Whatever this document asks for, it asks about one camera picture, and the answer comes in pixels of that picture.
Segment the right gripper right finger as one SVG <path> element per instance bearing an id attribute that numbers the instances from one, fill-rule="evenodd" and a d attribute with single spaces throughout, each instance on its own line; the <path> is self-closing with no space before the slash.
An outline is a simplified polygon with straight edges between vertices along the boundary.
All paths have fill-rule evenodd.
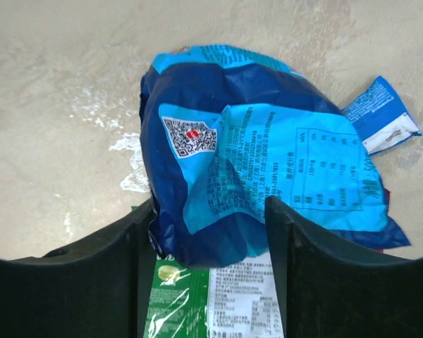
<path id="1" fill-rule="evenodd" d="M 423 337 L 423 257 L 350 242 L 274 196 L 265 221 L 285 337 Z"/>

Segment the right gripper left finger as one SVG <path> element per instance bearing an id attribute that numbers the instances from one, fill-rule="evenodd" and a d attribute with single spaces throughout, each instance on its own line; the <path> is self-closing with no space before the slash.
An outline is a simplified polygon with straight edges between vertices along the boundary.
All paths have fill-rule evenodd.
<path id="1" fill-rule="evenodd" d="M 0 337 L 141 337 L 155 252 L 150 201 L 40 258 L 0 259 Z"/>

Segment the green snack bag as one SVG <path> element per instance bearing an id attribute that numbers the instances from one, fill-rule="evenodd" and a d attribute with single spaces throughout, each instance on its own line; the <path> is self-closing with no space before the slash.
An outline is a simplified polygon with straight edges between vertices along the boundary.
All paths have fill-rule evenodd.
<path id="1" fill-rule="evenodd" d="M 225 268 L 156 257 L 142 274 L 136 337 L 283 337 L 269 252 Z"/>

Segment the blue snack bar wrapper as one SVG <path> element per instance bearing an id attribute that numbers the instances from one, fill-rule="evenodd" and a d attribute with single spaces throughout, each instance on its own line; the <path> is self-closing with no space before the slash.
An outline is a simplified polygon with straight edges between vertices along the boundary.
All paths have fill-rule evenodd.
<path id="1" fill-rule="evenodd" d="M 367 153 L 372 156 L 395 147 L 422 133 L 405 104 L 382 76 L 343 109 L 357 131 Z"/>

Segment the blue gummy candy bag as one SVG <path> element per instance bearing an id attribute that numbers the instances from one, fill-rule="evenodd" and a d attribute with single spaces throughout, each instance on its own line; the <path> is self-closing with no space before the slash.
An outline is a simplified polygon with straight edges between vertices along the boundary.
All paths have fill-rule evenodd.
<path id="1" fill-rule="evenodd" d="M 275 58 L 226 44 L 159 54 L 140 120 L 160 256 L 218 268 L 263 254 L 270 196 L 361 246 L 409 244 L 351 122 Z"/>

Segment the red chips bag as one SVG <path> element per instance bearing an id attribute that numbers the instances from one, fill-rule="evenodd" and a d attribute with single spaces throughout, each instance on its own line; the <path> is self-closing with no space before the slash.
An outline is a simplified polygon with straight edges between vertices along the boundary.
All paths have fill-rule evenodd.
<path id="1" fill-rule="evenodd" d="M 385 202 L 386 202 L 387 207 L 389 207 L 389 205 L 390 205 L 390 195 L 391 195 L 390 191 L 387 188 L 384 188 L 384 197 L 385 197 Z M 377 249 L 376 251 L 380 252 L 380 253 L 384 252 L 383 249 Z"/>

